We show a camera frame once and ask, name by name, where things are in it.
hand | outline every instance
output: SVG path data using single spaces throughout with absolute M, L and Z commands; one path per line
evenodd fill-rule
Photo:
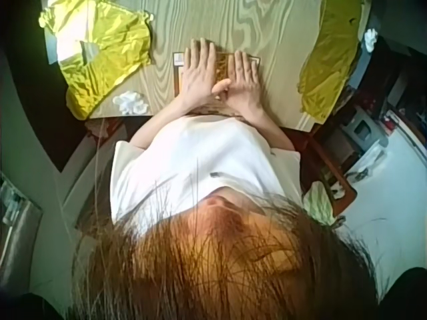
M 245 118 L 262 110 L 261 87 L 255 61 L 251 63 L 246 53 L 236 51 L 228 58 L 228 77 L 232 84 L 227 93 L 221 94 L 225 104 Z
M 200 39 L 200 51 L 196 41 L 191 41 L 191 50 L 184 54 L 182 89 L 179 94 L 185 112 L 205 104 L 212 95 L 219 95 L 231 84 L 230 79 L 216 83 L 216 50 L 205 39 Z

wooden table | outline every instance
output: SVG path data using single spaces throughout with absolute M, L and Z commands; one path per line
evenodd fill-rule
M 264 107 L 280 125 L 309 131 L 302 113 L 300 70 L 316 42 L 321 0 L 117 0 L 153 15 L 153 65 L 141 68 L 106 97 L 92 118 L 121 116 L 112 97 L 127 90 L 145 95 L 150 115 L 173 99 L 172 53 L 191 38 L 205 37 L 224 51 L 244 50 L 261 58 Z

woman's right hand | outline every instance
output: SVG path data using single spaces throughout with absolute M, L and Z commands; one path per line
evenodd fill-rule
M 232 84 L 221 94 L 222 101 L 245 118 L 262 111 L 258 66 L 247 53 L 236 51 L 229 56 L 228 77 Z

nose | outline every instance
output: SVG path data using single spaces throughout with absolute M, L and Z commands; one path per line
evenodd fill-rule
M 221 197 L 220 195 L 214 195 L 205 200 L 206 205 L 222 205 L 225 206 L 230 203 L 226 198 Z

